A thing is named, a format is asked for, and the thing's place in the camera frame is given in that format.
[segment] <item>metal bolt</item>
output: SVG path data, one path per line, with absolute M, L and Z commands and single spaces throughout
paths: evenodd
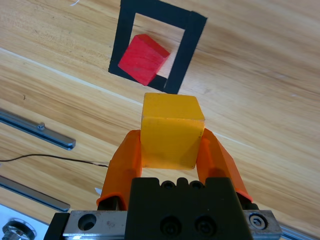
M 37 126 L 37 128 L 38 128 L 39 130 L 43 130 L 43 129 L 45 129 L 45 124 L 44 124 L 43 122 L 41 122 L 41 123 Z
M 267 226 L 266 221 L 259 215 L 253 214 L 250 216 L 249 220 L 251 225 L 254 226 L 256 229 L 263 230 Z

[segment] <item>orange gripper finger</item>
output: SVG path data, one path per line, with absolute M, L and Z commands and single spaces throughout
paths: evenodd
M 101 197 L 96 201 L 97 205 L 105 199 L 119 197 L 120 210 L 128 210 L 132 179 L 141 177 L 141 173 L 140 130 L 132 130 L 126 135 L 109 163 Z
M 203 184 L 205 184 L 207 178 L 230 178 L 235 191 L 251 202 L 253 201 L 241 179 L 234 159 L 221 145 L 216 136 L 206 128 L 201 139 L 196 168 L 199 180 Z

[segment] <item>metal rail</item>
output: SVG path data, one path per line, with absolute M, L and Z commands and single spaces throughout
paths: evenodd
M 72 150 L 76 146 L 76 140 L 47 129 L 44 123 L 38 124 L 2 108 L 0 108 L 0 122 L 66 150 Z

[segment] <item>gray metal bar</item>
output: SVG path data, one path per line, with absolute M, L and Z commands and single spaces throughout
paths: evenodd
M 52 131 L 45 127 L 44 123 L 36 123 L 0 108 L 0 122 L 27 134 L 45 140 L 63 149 L 72 150 L 76 146 L 76 140 Z
M 320 238 L 315 238 L 309 236 L 303 232 L 300 232 L 296 229 L 288 227 L 284 224 L 280 224 L 282 230 L 282 238 L 287 240 L 319 240 Z
M 70 205 L 48 196 L 42 192 L 24 186 L 18 182 L 12 181 L 6 177 L 0 176 L 0 187 L 10 190 L 16 194 L 22 195 L 28 199 L 34 200 L 47 207 L 53 208 L 60 212 L 68 212 Z

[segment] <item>wooden table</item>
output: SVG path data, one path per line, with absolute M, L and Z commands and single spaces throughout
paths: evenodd
M 172 0 L 208 17 L 180 89 L 196 96 L 206 127 L 234 157 L 248 192 L 277 219 L 320 236 L 320 2 Z M 66 151 L 0 124 L 0 158 L 31 153 L 108 163 L 128 131 L 140 128 L 152 88 L 108 73 L 119 0 L 2 0 L 0 108 L 76 139 Z M 137 15 L 171 53 L 183 30 Z M 0 174 L 67 202 L 96 209 L 106 168 L 47 157 L 2 164 Z M 143 176 L 194 180 L 193 171 L 145 169 Z M 33 210 L 49 222 L 53 211 Z

